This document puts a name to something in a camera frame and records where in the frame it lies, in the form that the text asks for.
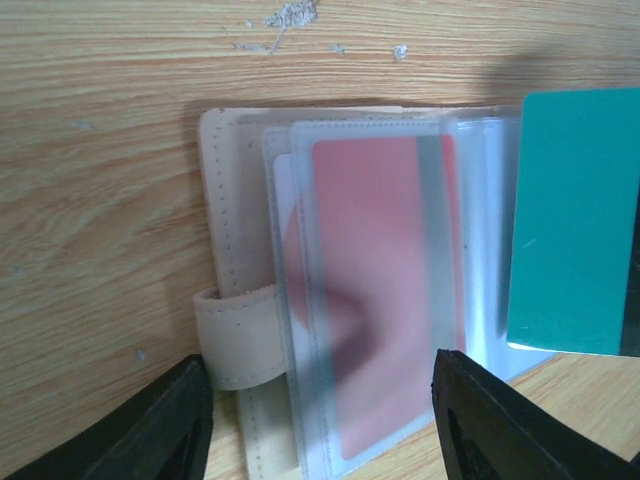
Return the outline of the red circle credit card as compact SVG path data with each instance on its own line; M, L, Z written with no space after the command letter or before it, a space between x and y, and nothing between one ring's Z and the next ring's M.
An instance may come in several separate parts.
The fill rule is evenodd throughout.
M287 330L288 378L298 458L305 479L326 477L319 438L313 351L298 221L298 194L290 154L278 154L272 164L278 216L278 253Z

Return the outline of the beige card holder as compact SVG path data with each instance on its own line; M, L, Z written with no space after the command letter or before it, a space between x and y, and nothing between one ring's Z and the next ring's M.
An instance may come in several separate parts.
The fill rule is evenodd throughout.
M513 107L221 108L202 116L198 143L217 285L194 299L197 330L213 384L237 395L251 478L305 479L288 378L272 173L276 156L291 155L298 194L323 479L340 479L424 428L434 413L430 384L431 407L423 418L354 460L340 455L313 146L329 140L453 138L464 343L440 349L463 351L492 374L511 380L548 359L545 352L513 349L506 340L519 127Z

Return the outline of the teal credit card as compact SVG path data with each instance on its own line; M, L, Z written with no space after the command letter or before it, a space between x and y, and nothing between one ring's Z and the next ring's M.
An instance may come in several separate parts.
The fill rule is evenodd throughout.
M522 105L507 340L639 353L639 91L539 92Z

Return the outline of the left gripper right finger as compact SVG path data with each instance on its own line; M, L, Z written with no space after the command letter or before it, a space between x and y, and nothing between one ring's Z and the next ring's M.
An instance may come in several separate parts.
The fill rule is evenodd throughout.
M432 401L449 479L637 479L627 461L458 350L437 351Z

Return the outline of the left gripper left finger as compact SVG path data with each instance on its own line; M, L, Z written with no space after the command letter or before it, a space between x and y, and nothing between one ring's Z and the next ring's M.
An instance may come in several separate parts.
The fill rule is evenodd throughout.
M11 479L202 479L213 393L192 354L114 411L9 475Z

